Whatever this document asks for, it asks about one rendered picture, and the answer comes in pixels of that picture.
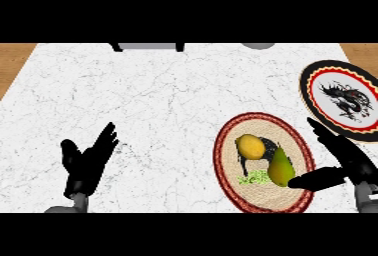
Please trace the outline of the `green yellow pear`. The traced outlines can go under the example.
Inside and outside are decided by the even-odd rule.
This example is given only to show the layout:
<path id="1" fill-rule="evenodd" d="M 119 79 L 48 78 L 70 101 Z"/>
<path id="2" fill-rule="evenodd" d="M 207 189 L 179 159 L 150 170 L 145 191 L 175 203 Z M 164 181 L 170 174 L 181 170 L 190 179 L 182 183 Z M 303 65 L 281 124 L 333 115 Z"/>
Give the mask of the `green yellow pear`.
<path id="1" fill-rule="evenodd" d="M 287 187 L 288 181 L 296 177 L 296 170 L 283 148 L 275 151 L 268 174 L 272 182 L 281 187 Z"/>

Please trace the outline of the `white plate with dragon print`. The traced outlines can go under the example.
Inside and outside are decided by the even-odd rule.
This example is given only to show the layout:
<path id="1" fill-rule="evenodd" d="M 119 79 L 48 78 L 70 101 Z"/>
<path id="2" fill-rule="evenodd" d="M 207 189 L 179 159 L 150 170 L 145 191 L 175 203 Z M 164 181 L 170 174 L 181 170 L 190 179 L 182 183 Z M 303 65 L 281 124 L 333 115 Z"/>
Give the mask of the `white plate with dragon print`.
<path id="1" fill-rule="evenodd" d="M 317 61 L 303 70 L 300 92 L 312 114 L 336 133 L 378 143 L 378 79 L 362 68 Z"/>

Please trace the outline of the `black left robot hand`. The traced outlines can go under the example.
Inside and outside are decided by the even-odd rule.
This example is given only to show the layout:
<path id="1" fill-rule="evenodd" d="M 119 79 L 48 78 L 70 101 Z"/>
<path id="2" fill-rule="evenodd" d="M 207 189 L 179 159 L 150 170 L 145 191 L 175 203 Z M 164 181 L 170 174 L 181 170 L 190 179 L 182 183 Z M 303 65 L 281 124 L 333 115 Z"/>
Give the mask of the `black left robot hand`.
<path id="1" fill-rule="evenodd" d="M 70 139 L 61 142 L 63 165 L 68 172 L 64 192 L 67 198 L 71 198 L 71 195 L 77 193 L 86 196 L 94 195 L 102 178 L 105 165 L 119 142 L 113 122 L 110 122 L 104 128 L 94 146 L 85 151 L 80 151 L 76 143 Z"/>

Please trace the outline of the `grey rounded object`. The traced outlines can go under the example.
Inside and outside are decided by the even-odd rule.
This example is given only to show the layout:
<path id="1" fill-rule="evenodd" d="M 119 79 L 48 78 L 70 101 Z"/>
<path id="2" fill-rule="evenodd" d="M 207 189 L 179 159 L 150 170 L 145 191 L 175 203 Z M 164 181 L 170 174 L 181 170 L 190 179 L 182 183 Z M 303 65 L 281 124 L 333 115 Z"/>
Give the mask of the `grey rounded object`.
<path id="1" fill-rule="evenodd" d="M 265 50 L 269 49 L 275 45 L 275 43 L 243 43 L 243 45 L 250 49 Z"/>

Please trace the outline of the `yellow lemon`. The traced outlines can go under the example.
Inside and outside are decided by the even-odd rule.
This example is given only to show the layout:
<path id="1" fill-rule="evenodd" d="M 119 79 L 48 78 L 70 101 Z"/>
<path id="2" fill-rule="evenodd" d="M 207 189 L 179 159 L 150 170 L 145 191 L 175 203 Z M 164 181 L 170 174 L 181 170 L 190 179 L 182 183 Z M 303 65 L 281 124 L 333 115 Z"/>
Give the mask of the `yellow lemon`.
<path id="1" fill-rule="evenodd" d="M 266 152 L 266 146 L 262 139 L 254 135 L 244 134 L 237 139 L 237 146 L 238 146 L 238 151 L 241 155 L 249 160 L 259 160 L 263 157 Z"/>

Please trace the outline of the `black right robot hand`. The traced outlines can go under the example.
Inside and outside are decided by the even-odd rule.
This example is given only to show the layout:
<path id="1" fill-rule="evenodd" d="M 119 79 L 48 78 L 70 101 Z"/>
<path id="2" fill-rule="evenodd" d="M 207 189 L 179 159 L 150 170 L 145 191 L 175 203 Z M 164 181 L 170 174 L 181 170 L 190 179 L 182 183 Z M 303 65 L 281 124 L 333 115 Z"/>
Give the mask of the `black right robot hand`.
<path id="1" fill-rule="evenodd" d="M 367 182 L 378 194 L 378 167 L 356 144 L 343 136 L 336 135 L 312 118 L 308 122 L 318 135 L 318 141 L 339 160 L 340 167 L 322 167 L 297 176 L 288 181 L 288 187 L 312 192 L 328 189 L 346 183 L 350 179 L 355 185 Z"/>

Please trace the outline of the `round woven red-rimmed placemat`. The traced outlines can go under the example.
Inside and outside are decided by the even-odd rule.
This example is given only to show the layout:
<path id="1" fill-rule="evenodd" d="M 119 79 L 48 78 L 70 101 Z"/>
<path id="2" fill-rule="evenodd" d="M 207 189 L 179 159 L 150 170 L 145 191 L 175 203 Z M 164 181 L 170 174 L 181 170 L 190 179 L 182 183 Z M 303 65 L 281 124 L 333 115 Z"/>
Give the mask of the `round woven red-rimmed placemat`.
<path id="1" fill-rule="evenodd" d="M 213 149 L 215 171 L 226 196 L 244 212 L 305 212 L 315 196 L 312 191 L 280 187 L 269 178 L 265 184 L 252 181 L 253 177 L 263 179 L 269 161 L 259 159 L 241 163 L 235 140 L 244 134 L 263 137 L 283 147 L 297 176 L 317 167 L 311 148 L 293 126 L 268 113 L 244 113 L 225 124 Z"/>

